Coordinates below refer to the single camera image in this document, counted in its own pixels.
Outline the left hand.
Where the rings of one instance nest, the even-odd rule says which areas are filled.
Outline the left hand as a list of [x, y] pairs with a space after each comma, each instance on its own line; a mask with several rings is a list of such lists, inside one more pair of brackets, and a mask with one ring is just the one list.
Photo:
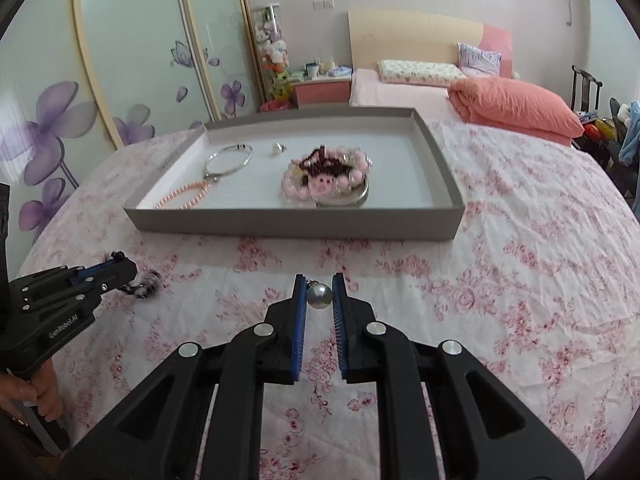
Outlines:
[[29, 380], [2, 373], [0, 396], [2, 411], [16, 419], [20, 419], [21, 414], [14, 401], [35, 404], [39, 415], [47, 422], [59, 419], [64, 413], [52, 360], [44, 362]]

